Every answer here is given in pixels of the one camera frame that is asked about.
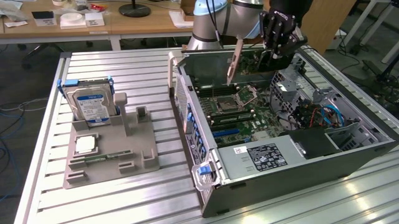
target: workbench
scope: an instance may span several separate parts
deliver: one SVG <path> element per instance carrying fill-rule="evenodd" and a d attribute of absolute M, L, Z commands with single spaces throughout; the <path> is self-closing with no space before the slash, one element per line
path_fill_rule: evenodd
<path fill-rule="evenodd" d="M 18 204 L 20 223 L 156 223 L 265 224 L 367 223 L 399 220 L 399 150 L 369 161 L 353 174 L 272 200 L 201 218 L 183 145 L 168 97 L 168 52 L 172 49 L 62 54 Z M 371 111 L 399 132 L 399 121 L 312 50 L 309 56 L 353 93 Z M 307 65 L 307 76 L 319 88 L 329 86 Z M 72 113 L 57 92 L 57 79 L 111 75 L 115 91 L 128 96 L 127 111 L 147 106 L 159 151 L 160 170 L 62 189 Z"/>
<path fill-rule="evenodd" d="M 129 2 L 97 2 L 105 5 L 105 26 L 60 29 L 60 15 L 56 15 L 57 25 L 37 27 L 30 12 L 52 11 L 61 7 L 53 6 L 49 0 L 22 2 L 21 11 L 28 17 L 28 25 L 8 28 L 4 22 L 10 22 L 6 17 L 0 19 L 0 44 L 45 43 L 109 40 L 112 50 L 120 50 L 120 39 L 191 36 L 191 28 L 176 28 L 169 18 L 169 9 L 179 9 L 180 5 L 171 2 L 149 2 L 151 15 L 143 18 L 131 18 L 117 11 L 121 5 Z"/>

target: blue pcie slot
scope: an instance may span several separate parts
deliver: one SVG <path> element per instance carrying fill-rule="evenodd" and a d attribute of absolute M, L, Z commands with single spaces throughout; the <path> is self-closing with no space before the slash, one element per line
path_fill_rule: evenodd
<path fill-rule="evenodd" d="M 239 129 L 235 128 L 235 129 L 229 129 L 225 131 L 212 132 L 212 135 L 216 138 L 216 137 L 221 137 L 221 136 L 227 136 L 227 135 L 237 134 L 237 133 L 239 133 Z"/>

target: hard drive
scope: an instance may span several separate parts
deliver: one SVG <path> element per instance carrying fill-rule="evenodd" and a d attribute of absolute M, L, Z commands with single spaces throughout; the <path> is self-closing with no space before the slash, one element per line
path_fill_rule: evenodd
<path fill-rule="evenodd" d="M 62 93 L 74 120 L 85 120 L 89 127 L 108 125 L 109 116 L 117 115 L 113 103 L 113 81 L 112 78 L 97 80 L 65 80 L 57 88 Z"/>

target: chair wheel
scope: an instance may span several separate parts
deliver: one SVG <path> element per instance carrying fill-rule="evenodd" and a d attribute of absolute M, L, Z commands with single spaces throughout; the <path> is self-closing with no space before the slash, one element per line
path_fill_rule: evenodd
<path fill-rule="evenodd" d="M 26 45 L 25 44 L 17 44 L 18 50 L 25 50 L 26 49 Z"/>
<path fill-rule="evenodd" d="M 22 64 L 21 67 L 22 67 L 24 70 L 29 70 L 32 68 L 32 65 L 30 64 Z"/>
<path fill-rule="evenodd" d="M 86 41 L 86 42 L 85 42 L 85 45 L 86 45 L 88 48 L 90 48 L 90 47 L 93 46 L 93 42 Z"/>

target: warning label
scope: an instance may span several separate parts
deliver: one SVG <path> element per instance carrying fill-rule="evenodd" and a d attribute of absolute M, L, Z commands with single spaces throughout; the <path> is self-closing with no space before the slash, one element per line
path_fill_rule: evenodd
<path fill-rule="evenodd" d="M 285 159 L 275 144 L 247 149 L 257 171 L 264 171 L 287 165 Z"/>

